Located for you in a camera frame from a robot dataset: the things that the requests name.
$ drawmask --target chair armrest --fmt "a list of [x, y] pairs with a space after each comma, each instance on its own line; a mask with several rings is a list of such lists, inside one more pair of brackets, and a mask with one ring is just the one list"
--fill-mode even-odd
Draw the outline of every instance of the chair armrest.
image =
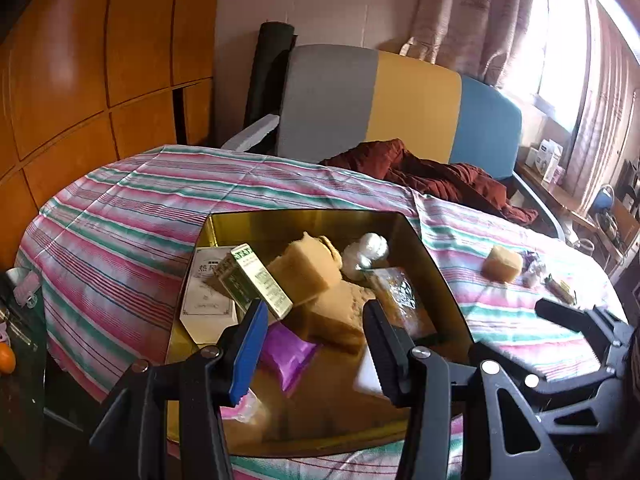
[[244, 130], [231, 137], [222, 145], [222, 149], [245, 152], [263, 140], [268, 133], [276, 129], [279, 123], [280, 116], [267, 114], [263, 118], [255, 121], [254, 124], [247, 126]]
[[549, 208], [545, 205], [540, 197], [536, 195], [536, 193], [529, 187], [529, 185], [514, 171], [513, 172], [513, 180], [518, 188], [518, 191], [521, 192], [526, 198], [532, 200], [536, 203], [536, 209], [539, 211], [540, 216], [542, 216], [543, 220], [546, 223], [551, 224], [551, 226], [556, 231], [556, 238], [558, 238], [561, 242], [565, 242], [564, 231], [562, 230], [562, 226], [560, 222], [556, 219]]

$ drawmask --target sponge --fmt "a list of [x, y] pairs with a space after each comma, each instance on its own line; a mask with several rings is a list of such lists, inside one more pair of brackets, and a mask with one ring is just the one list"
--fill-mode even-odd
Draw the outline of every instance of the sponge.
[[267, 265], [267, 270], [296, 306], [337, 285], [342, 279], [341, 267], [340, 254], [326, 237], [304, 233]]
[[364, 344], [362, 307], [375, 295], [341, 280], [317, 298], [294, 308], [284, 324], [301, 339], [320, 340], [347, 352], [359, 352]]
[[482, 274], [494, 282], [511, 283], [522, 271], [522, 256], [494, 245], [482, 264]]

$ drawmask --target window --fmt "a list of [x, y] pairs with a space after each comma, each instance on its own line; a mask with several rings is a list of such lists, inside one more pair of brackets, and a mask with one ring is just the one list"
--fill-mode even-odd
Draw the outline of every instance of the window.
[[584, 0], [533, 0], [522, 50], [504, 87], [570, 132], [584, 91], [586, 61]]

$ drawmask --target white box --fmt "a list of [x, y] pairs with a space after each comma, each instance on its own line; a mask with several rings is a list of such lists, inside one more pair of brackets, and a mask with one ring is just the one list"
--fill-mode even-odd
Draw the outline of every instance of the white box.
[[527, 153], [527, 158], [524, 161], [526, 166], [530, 168], [534, 168], [536, 165], [536, 157], [538, 156], [538, 150], [536, 148], [529, 148], [529, 153]]
[[548, 139], [540, 142], [535, 165], [544, 182], [551, 182], [561, 156], [562, 146], [560, 144]]
[[353, 389], [363, 394], [385, 397], [385, 394], [382, 393], [380, 379], [378, 378], [376, 367], [373, 364], [373, 357], [371, 356], [371, 350], [369, 350], [368, 345], [365, 345], [365, 351], [362, 355], [362, 361], [360, 361], [358, 375], [356, 376], [356, 380], [353, 382]]
[[231, 249], [202, 247], [193, 253], [180, 321], [197, 345], [217, 343], [226, 327], [238, 324], [234, 300], [220, 294], [210, 282], [214, 268]]

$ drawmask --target striped bedsheet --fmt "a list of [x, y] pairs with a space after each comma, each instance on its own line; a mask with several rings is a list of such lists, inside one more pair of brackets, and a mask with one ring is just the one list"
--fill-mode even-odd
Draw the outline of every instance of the striped bedsheet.
[[[164, 362], [182, 277], [207, 214], [276, 208], [353, 208], [404, 214], [421, 236], [476, 340], [497, 342], [550, 378], [599, 366], [581, 335], [538, 319], [548, 293], [487, 282], [495, 243], [537, 251], [582, 306], [622, 307], [604, 272], [557, 240], [464, 206], [347, 170], [273, 156], [163, 146], [92, 171], [49, 200], [28, 226], [16, 264], [42, 276], [49, 351], [103, 399], [137, 358]], [[462, 460], [452, 424], [450, 476]], [[236, 478], [392, 478], [401, 443], [295, 460], [235, 458]]]

